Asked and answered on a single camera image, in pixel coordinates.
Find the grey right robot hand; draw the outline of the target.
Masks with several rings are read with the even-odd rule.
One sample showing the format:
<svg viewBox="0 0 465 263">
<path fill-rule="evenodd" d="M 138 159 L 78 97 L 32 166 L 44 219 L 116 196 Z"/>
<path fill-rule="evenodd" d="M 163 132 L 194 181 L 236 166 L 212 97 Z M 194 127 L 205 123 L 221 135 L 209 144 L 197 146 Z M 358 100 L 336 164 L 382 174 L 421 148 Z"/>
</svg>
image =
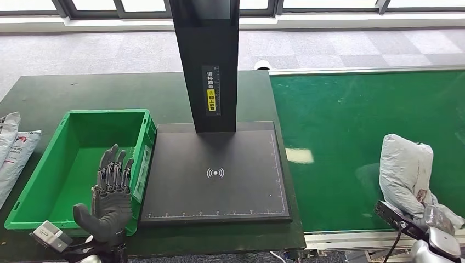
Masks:
<svg viewBox="0 0 465 263">
<path fill-rule="evenodd" d="M 419 221 L 419 225 L 420 228 L 424 229 L 425 231 L 429 227 L 434 227 L 450 235 L 455 234 L 455 228 L 452 224 L 452 221 L 446 216 L 445 213 L 433 205 L 425 206 L 423 216 Z"/>
</svg>

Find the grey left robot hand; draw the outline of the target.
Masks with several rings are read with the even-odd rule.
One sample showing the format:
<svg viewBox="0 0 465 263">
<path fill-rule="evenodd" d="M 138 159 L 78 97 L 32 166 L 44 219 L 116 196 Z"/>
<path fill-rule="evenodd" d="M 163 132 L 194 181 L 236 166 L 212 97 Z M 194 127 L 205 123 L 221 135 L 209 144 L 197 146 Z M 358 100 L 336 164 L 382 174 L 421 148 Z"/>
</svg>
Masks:
<svg viewBox="0 0 465 263">
<path fill-rule="evenodd" d="M 91 188 L 91 208 L 79 203 L 72 209 L 75 223 L 98 242 L 109 242 L 124 233 L 133 215 L 129 184 L 134 159 L 124 162 L 126 154 L 117 144 L 103 153 Z"/>
</svg>

